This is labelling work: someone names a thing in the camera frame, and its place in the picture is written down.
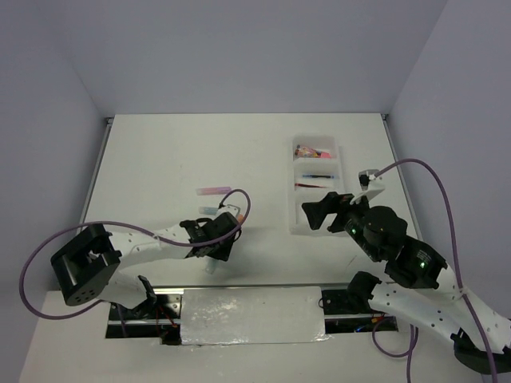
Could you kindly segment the pink capped glue bottle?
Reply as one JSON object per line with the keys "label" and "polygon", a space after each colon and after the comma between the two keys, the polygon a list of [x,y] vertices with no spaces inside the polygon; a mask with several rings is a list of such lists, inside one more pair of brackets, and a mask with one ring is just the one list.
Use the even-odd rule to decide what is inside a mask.
{"label": "pink capped glue bottle", "polygon": [[297,145],[294,151],[295,158],[331,159],[331,154],[308,146]]}

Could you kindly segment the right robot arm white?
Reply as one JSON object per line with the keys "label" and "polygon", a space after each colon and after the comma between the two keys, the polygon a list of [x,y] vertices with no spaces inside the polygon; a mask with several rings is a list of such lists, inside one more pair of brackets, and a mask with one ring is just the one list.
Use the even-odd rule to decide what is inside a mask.
{"label": "right robot arm white", "polygon": [[430,245],[409,236],[407,223],[389,207],[369,205],[366,197],[329,192],[303,203],[310,229],[335,218],[330,233],[345,232],[376,263],[385,264],[391,283],[359,271],[347,287],[356,312],[385,311],[442,340],[452,342],[464,366],[485,375],[510,371],[510,320],[458,286],[454,270]]}

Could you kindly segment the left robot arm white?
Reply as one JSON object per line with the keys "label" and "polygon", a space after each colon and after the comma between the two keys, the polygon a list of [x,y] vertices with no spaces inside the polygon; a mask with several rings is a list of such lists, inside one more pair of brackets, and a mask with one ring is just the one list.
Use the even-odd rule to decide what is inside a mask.
{"label": "left robot arm white", "polygon": [[156,309],[156,294],[149,278],[126,270],[162,260],[209,258],[228,261],[240,231],[218,243],[208,242],[238,225],[233,207],[220,209],[215,218],[185,220],[151,235],[109,232],[93,224],[72,238],[50,259],[67,306],[81,306],[99,299],[123,306],[139,318]]}

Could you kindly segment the red ink pen refill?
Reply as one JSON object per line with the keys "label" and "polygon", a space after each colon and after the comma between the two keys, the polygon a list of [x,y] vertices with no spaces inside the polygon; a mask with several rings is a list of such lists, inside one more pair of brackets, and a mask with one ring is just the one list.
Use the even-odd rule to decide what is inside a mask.
{"label": "red ink pen refill", "polygon": [[306,188],[306,189],[332,189],[331,186],[324,186],[318,184],[303,184],[303,183],[295,183],[295,188]]}

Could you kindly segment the teal pen refill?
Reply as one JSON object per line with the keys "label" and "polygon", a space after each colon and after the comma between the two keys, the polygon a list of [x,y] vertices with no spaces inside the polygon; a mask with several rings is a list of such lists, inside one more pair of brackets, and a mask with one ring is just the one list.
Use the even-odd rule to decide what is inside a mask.
{"label": "teal pen refill", "polygon": [[299,176],[300,178],[304,179],[325,179],[325,180],[334,180],[337,177],[335,175],[329,175],[329,174],[302,174]]}

